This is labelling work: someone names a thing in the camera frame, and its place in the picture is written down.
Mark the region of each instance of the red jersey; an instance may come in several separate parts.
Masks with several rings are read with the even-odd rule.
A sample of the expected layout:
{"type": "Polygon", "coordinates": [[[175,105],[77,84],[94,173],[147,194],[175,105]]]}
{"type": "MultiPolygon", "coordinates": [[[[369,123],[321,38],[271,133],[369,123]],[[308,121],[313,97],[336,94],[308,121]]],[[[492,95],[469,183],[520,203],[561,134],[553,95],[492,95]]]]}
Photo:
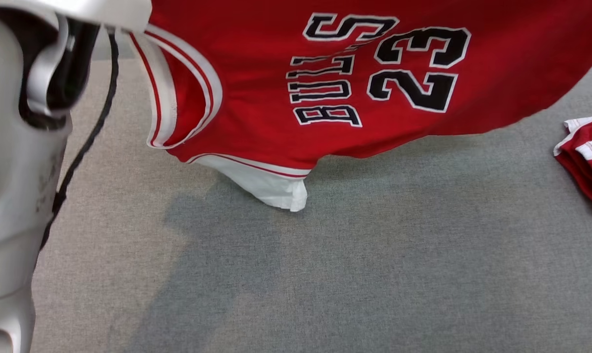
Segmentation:
{"type": "Polygon", "coordinates": [[[325,155],[552,105],[592,66],[592,0],[156,0],[132,39],[153,92],[148,144],[299,210],[325,155]]]}
{"type": "Polygon", "coordinates": [[[592,117],[572,119],[564,125],[569,134],[555,147],[555,158],[592,201],[592,117]]]}

